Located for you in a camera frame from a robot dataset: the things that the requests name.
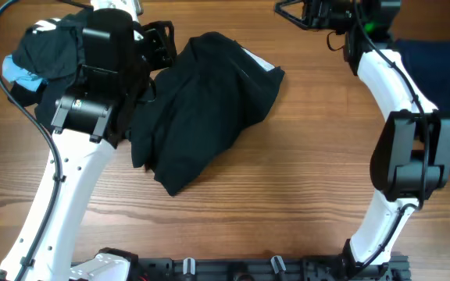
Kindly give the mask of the black t-shirt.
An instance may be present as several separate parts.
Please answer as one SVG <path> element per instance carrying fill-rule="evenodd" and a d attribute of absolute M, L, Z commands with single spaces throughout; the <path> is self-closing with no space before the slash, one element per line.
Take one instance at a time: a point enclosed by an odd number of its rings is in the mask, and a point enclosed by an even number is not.
<path fill-rule="evenodd" d="M 126 138 L 135 168 L 175 196 L 269 114 L 285 72 L 218 32 L 192 37 L 155 77 Z"/>

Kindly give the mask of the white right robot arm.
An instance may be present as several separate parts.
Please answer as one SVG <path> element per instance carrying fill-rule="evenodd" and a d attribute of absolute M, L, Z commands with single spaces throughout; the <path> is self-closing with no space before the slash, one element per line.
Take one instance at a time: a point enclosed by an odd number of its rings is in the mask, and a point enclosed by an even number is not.
<path fill-rule="evenodd" d="M 407 280 L 406 256 L 392 248 L 410 216 L 450 174 L 450 116 L 438 111 L 416 86 L 393 45 L 390 27 L 401 2 L 295 0 L 278 2 L 275 12 L 303 30 L 341 35 L 344 59 L 370 90 L 384 128 L 370 159 L 373 198 L 358 230 L 335 256 L 299 263 L 271 260 L 279 280 Z"/>

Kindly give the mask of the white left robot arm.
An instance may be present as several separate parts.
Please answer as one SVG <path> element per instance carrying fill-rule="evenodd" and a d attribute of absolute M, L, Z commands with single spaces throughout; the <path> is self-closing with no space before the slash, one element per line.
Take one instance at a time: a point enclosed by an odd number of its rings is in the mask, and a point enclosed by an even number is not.
<path fill-rule="evenodd" d="M 31 30 L 14 63 L 61 84 L 55 113 L 39 131 L 50 155 L 20 234 L 0 264 L 0 280 L 138 280 L 136 254 L 106 248 L 74 264 L 82 218 L 134 110 L 155 90 L 150 74 L 173 64 L 169 21 L 139 23 L 138 1 L 93 1 L 77 22 Z"/>

